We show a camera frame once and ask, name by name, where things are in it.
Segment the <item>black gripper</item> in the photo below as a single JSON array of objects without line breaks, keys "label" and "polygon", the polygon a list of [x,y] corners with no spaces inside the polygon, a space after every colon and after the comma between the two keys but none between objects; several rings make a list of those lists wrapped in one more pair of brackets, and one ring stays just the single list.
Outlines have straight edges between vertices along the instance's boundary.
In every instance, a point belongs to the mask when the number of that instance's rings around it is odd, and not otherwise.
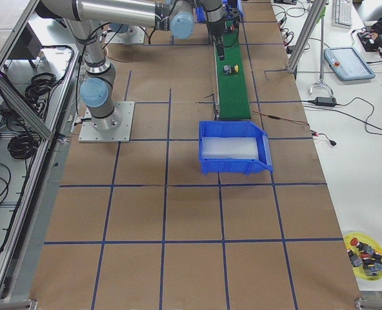
[{"label": "black gripper", "polygon": [[217,21],[207,21],[208,33],[216,44],[216,52],[220,61],[225,60],[225,50],[223,46],[223,34],[225,32],[225,18]]}]

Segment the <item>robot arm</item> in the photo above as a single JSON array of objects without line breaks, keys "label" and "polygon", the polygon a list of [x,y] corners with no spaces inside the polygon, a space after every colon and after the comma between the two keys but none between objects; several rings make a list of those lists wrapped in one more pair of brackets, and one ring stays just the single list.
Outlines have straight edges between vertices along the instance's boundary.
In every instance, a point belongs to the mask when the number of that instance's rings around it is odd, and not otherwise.
[{"label": "robot arm", "polygon": [[194,29],[193,9],[202,7],[208,33],[217,55],[225,58],[223,34],[225,7],[221,1],[44,1],[53,14],[62,17],[70,28],[87,66],[88,79],[80,88],[92,125],[97,130],[116,129],[122,115],[112,101],[116,70],[106,57],[92,22],[105,21],[126,26],[152,27],[171,31],[178,38],[188,38]]}]

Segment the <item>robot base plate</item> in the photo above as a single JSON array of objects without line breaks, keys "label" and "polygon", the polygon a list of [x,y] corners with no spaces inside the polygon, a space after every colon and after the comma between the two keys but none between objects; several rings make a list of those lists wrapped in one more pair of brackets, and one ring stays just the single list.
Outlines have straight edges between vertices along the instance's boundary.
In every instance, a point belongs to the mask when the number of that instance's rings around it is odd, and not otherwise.
[{"label": "robot base plate", "polygon": [[132,131],[132,121],[134,117],[134,101],[116,101],[114,112],[109,117],[97,119],[92,117],[87,109],[84,121],[79,133],[81,143],[128,143]]}]

